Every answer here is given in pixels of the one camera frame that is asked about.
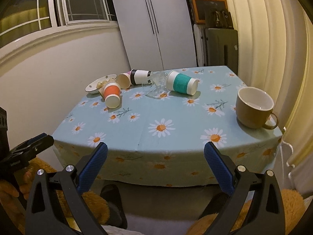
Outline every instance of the cabinet handle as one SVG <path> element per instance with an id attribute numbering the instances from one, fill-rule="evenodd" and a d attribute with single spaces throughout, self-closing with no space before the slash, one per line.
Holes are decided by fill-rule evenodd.
<path id="1" fill-rule="evenodd" d="M 146 6 L 147 6 L 147 11 L 148 11 L 148 14 L 149 14 L 149 19 L 150 19 L 150 24 L 151 24 L 152 32 L 153 32 L 153 35 L 154 35 L 154 30 L 153 30 L 153 26 L 152 26 L 152 20 L 151 20 L 151 17 L 150 17 L 150 12 L 149 12 L 149 9 L 148 9 L 147 0 L 145 0 L 145 2 L 146 2 Z"/>
<path id="2" fill-rule="evenodd" d="M 158 28 L 158 26 L 157 26 L 157 20 L 156 20 L 155 14 L 154 14 L 153 4 L 152 4 L 152 1 L 151 1 L 151 0 L 150 0 L 150 3 L 151 3 L 151 6 L 152 6 L 152 12 L 153 12 L 153 15 L 154 15 L 154 20 L 155 20 L 155 22 L 156 22 L 156 30 L 157 30 L 157 33 L 159 34 L 159 28 Z"/>

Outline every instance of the cabinet door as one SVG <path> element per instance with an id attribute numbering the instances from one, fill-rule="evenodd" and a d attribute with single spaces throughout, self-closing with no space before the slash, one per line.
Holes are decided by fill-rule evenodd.
<path id="1" fill-rule="evenodd" d="M 113 0 L 113 3 L 130 67 L 163 70 L 148 0 Z"/>
<path id="2" fill-rule="evenodd" d="M 186 0 L 149 0 L 165 70 L 195 67 L 196 52 Z"/>

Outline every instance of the teal paper cup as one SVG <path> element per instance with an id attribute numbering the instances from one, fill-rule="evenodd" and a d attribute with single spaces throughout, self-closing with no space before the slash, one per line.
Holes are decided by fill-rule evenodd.
<path id="1" fill-rule="evenodd" d="M 177 71 L 171 71 L 167 76 L 166 88 L 170 91 L 193 96 L 197 91 L 198 81 Z"/>

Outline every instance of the wall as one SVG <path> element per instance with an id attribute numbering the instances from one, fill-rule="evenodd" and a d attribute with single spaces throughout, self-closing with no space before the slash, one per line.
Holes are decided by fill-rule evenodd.
<path id="1" fill-rule="evenodd" d="M 0 107 L 7 111 L 10 147 L 42 132 L 52 134 L 90 82 L 129 69 L 118 28 L 56 37 L 1 64 Z M 50 149 L 40 158 L 61 168 Z"/>

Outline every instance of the floral tablecloth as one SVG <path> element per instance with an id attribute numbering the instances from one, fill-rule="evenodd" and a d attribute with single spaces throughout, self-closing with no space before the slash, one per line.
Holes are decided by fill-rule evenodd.
<path id="1" fill-rule="evenodd" d="M 98 179 L 179 187 L 216 183 L 203 156 L 209 140 L 253 172 L 273 161 L 282 133 L 237 121 L 237 92 L 245 84 L 229 68 L 176 71 L 199 80 L 193 97 L 164 92 L 153 99 L 145 96 L 151 86 L 140 85 L 122 90 L 116 109 L 108 109 L 100 95 L 82 98 L 53 134 L 61 163 L 76 164 L 105 142 L 109 154 Z"/>

